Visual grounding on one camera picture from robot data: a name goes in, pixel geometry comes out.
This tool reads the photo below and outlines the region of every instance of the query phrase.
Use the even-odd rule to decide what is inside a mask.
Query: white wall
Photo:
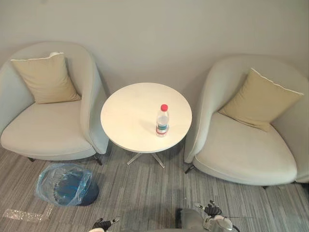
[[[158,82],[193,106],[226,55],[277,56],[308,77],[308,11],[308,0],[0,0],[0,65],[27,44],[73,41],[111,93]]]

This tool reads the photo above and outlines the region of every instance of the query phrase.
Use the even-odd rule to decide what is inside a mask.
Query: gray carpet
[[[27,158],[0,148],[1,232],[86,232],[94,221],[120,216],[110,231],[146,231],[175,228],[177,208],[194,208],[193,203],[215,200],[224,215],[242,232],[308,232],[308,193],[300,184],[280,187],[246,186],[226,182],[200,171],[184,174],[183,143],[159,153],[162,167],[150,155],[131,165],[133,153],[115,145],[110,156],[101,156],[103,166],[93,159],[75,161],[94,173],[100,194],[86,207],[54,206],[48,218],[35,222],[10,219],[7,209],[24,211],[28,220],[48,211],[49,205],[34,196],[40,172],[51,162]]]

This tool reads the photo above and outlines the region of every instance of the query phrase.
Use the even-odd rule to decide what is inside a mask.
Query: water bottle
[[[161,110],[156,118],[155,132],[158,137],[164,137],[169,130],[169,113],[168,105],[161,105]]]

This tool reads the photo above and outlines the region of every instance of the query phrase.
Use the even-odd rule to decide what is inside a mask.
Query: metal table leg
[[[156,153],[152,153],[152,156],[155,158],[156,161],[159,162],[162,168],[165,168],[165,165],[163,164],[163,162],[160,160],[159,156]]]
[[[127,163],[128,165],[132,163],[134,160],[136,160],[138,157],[140,157],[143,153],[137,153],[130,161]]]
[[[130,163],[132,163],[134,160],[136,160],[138,157],[140,157],[143,154],[144,153],[137,153],[132,159],[130,159],[130,161],[127,164],[129,165]],[[159,162],[162,168],[165,168],[165,165],[163,164],[163,162],[160,160],[160,158],[158,157],[156,153],[151,153],[151,155],[155,158],[156,161]]]

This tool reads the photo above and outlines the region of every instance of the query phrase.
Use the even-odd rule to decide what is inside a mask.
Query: blue plastic bag
[[[58,206],[80,205],[92,188],[91,179],[91,171],[79,165],[51,164],[39,176],[36,195]]]

